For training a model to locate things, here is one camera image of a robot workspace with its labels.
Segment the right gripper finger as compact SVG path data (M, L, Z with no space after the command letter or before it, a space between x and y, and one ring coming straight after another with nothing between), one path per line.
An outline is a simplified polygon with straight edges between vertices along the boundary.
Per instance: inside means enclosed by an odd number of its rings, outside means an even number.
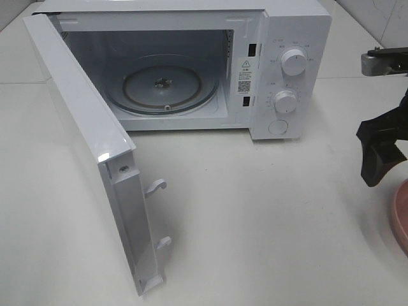
M407 47L375 47L361 55L361 72L368 77L407 74Z
M374 187L396 165L407 160L397 140L407 139L407 95L399 106L361 122L356 136L362 147L361 177Z

